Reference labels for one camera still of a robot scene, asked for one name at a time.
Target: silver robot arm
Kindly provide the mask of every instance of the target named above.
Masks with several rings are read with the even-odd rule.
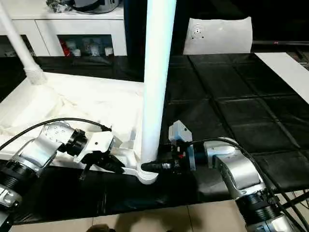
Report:
[[[93,164],[123,172],[124,165],[110,155],[113,142],[110,131],[86,137],[84,131],[63,121],[45,124],[40,135],[26,142],[0,170],[0,232],[10,229],[10,213],[20,205],[23,195],[54,160],[57,151],[67,152],[74,162],[86,164],[82,179]]]
[[[249,232],[292,232],[284,214],[281,214],[252,162],[243,153],[221,141],[203,144],[201,154],[193,150],[192,134],[181,122],[174,122],[169,128],[171,158],[142,164],[145,171],[156,173],[183,173],[195,170],[195,160],[220,171],[231,197],[236,201]]]
[[[204,149],[209,168],[220,171],[246,222],[247,231],[294,231],[287,217],[277,209],[255,166],[240,150],[219,141],[205,142]]]

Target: white pole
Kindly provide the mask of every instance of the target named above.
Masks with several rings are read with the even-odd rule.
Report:
[[[141,162],[156,159],[176,0],[148,0]]]
[[[27,49],[27,46],[25,45],[21,36],[17,33],[17,30],[13,25],[13,22],[10,19],[9,15],[7,14],[1,0],[0,0],[0,22],[6,29],[7,36],[13,48],[15,49],[15,52],[17,53],[18,57],[23,63],[24,70],[31,83],[35,85],[43,84],[46,81],[43,71],[35,63],[30,52]]]

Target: floor tile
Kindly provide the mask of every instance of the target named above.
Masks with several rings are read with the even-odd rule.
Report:
[[[10,232],[86,232],[91,225],[92,218],[82,218],[13,226]]]
[[[95,217],[93,224],[107,224],[116,232],[192,232],[186,206]]]
[[[188,206],[193,232],[246,232],[235,201]]]
[[[296,196],[299,196],[301,194],[303,194],[303,191],[295,191],[294,192]],[[287,192],[286,193],[288,195],[288,197],[290,199],[294,198],[294,195],[292,194],[292,192]],[[281,202],[281,204],[286,203],[286,200],[284,199],[284,197],[281,194],[277,195],[279,197],[279,200]],[[300,213],[303,215],[303,217],[306,219],[307,222],[309,222],[309,209],[305,208],[304,206],[302,206],[300,203],[296,205],[296,207],[298,208],[298,210],[300,211]],[[294,217],[294,219],[302,225],[301,221],[299,220],[298,216],[296,215],[296,213],[294,212],[294,210],[292,208],[288,208],[287,211],[292,215],[292,217]]]

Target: black mat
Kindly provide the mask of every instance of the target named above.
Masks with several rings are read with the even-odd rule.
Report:
[[[0,60],[5,97],[24,78],[16,59]],[[141,58],[112,64],[89,58],[38,58],[45,71],[143,81]],[[193,139],[236,139],[286,190],[309,188],[309,105],[253,54],[171,57],[160,143],[181,120]],[[49,167],[28,193],[16,223],[94,217],[229,199],[216,170],[160,176],[150,186],[133,176]]]

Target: black tablecloth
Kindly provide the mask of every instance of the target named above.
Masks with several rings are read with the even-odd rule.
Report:
[[[37,58],[47,72],[143,81],[143,59]],[[2,99],[23,79],[17,59],[0,59]],[[309,105],[254,54],[171,57],[160,143],[181,120],[193,139],[235,138],[286,190],[309,188]],[[128,175],[49,167],[24,198],[16,223],[95,217],[229,199],[216,170],[159,176],[149,186]]]

